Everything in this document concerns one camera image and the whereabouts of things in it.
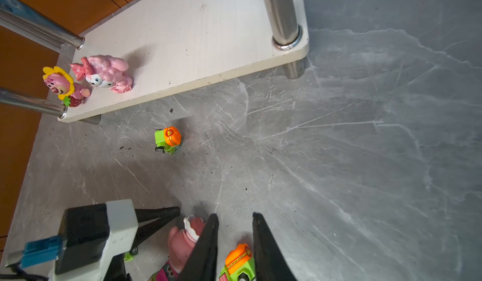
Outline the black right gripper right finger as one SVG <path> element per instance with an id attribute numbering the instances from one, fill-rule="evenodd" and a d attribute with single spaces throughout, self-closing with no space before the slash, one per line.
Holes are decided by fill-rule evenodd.
<path id="1" fill-rule="evenodd" d="M 253 213 L 256 280 L 296 280 L 261 213 Z"/>

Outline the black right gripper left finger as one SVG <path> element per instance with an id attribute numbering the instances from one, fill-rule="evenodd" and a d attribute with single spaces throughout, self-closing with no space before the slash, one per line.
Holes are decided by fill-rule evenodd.
<path id="1" fill-rule="evenodd" d="M 218 216 L 211 214 L 178 281 L 217 280 L 218 227 Z"/>

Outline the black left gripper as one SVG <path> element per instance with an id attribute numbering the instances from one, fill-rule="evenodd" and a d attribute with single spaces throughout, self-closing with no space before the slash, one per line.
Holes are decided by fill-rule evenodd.
<path id="1" fill-rule="evenodd" d="M 138 248 L 146 239 L 179 217 L 181 209 L 178 206 L 161 209 L 135 209 L 135 214 L 139 228 L 131 250 Z M 123 254 L 112 259 L 104 281 L 132 281 L 131 276 L 126 272 Z"/>

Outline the pink round head doll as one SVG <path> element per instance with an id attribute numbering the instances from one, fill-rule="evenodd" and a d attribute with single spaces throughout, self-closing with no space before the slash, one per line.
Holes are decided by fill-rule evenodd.
<path id="1" fill-rule="evenodd" d="M 168 262 L 176 274 L 181 273 L 206 225 L 193 214 L 183 218 L 184 228 L 173 227 L 168 234 Z"/>

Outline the pink sheep toy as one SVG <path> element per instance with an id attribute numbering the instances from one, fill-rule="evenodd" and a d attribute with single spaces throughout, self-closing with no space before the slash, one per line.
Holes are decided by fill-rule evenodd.
<path id="1" fill-rule="evenodd" d="M 81 63 L 72 63 L 70 67 L 77 81 L 86 81 L 93 87 L 108 88 L 118 94 L 133 88 L 129 64 L 121 58 L 109 55 L 82 57 Z"/>

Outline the yellow flower doll toy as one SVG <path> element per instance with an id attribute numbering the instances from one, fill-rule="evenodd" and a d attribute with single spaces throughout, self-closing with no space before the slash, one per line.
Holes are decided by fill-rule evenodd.
<path id="1" fill-rule="evenodd" d="M 58 66 L 43 68 L 43 82 L 50 91 L 57 95 L 66 107 L 75 108 L 83 104 L 91 91 L 86 86 L 76 83 L 74 79 Z"/>

